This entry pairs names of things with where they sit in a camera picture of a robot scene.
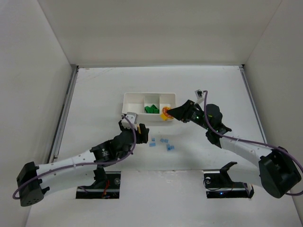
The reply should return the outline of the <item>yellow bee lego figure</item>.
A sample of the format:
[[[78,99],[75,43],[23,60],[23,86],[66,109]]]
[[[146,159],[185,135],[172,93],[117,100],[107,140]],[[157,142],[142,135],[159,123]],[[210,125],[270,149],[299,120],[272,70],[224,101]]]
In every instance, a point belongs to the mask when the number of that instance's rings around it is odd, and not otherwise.
[[[165,106],[165,107],[162,108],[160,117],[161,117],[161,119],[162,119],[163,121],[170,121],[170,120],[173,119],[173,117],[172,117],[171,115],[168,114],[168,110],[170,110],[170,109],[171,109],[171,108],[168,107],[168,106]]]

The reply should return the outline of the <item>small green lego brick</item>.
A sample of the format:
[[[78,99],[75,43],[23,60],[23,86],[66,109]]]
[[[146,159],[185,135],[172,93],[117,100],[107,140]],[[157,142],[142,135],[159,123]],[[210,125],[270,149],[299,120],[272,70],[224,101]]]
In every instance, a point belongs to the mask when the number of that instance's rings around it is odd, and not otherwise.
[[[160,110],[159,108],[156,107],[156,105],[151,105],[151,106],[145,106],[144,107],[145,112],[148,114],[159,114]]]

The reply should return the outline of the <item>yellow striped lego body brick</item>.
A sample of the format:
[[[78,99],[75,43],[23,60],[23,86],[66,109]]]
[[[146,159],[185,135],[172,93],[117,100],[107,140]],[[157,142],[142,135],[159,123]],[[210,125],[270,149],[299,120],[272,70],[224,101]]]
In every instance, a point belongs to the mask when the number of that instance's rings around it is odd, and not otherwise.
[[[142,134],[142,129],[141,129],[140,125],[136,126],[136,130],[137,130],[137,134]]]

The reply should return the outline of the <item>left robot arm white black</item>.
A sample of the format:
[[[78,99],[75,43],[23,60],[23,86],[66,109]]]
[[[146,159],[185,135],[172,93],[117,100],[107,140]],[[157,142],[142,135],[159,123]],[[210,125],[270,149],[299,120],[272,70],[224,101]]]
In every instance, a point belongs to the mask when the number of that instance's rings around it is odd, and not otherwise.
[[[12,198],[27,207],[57,191],[100,185],[105,181],[104,168],[132,155],[137,144],[148,142],[150,130],[145,124],[125,128],[120,123],[119,127],[119,135],[74,157],[48,164],[37,165],[33,161],[24,164]]]

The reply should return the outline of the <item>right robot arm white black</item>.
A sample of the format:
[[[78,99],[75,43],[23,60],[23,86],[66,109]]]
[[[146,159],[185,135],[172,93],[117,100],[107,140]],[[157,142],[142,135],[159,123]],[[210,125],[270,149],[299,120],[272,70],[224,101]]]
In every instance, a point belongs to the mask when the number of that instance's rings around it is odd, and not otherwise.
[[[271,196],[281,198],[302,179],[299,173],[302,166],[285,149],[234,136],[223,124],[220,108],[214,104],[201,108],[187,100],[182,106],[169,109],[167,114],[183,123],[193,122],[206,129],[205,135],[211,144],[231,151],[255,166],[253,170],[245,170],[237,169],[235,161],[226,164],[220,173],[228,181],[254,184]]]

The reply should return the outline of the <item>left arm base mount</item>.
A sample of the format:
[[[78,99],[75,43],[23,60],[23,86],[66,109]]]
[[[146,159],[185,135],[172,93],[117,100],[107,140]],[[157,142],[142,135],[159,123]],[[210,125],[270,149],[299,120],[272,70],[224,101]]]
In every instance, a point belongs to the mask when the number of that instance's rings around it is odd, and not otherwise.
[[[94,182],[89,186],[79,186],[76,199],[119,199],[121,171],[94,170]]]

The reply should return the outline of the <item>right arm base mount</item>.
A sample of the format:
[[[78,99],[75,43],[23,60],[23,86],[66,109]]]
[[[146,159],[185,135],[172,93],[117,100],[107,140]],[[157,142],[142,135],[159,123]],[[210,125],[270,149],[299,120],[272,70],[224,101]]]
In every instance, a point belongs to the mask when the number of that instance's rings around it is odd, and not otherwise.
[[[234,182],[228,175],[228,171],[237,162],[229,162],[221,169],[205,170],[203,185],[208,199],[248,198],[254,195],[251,184]]]

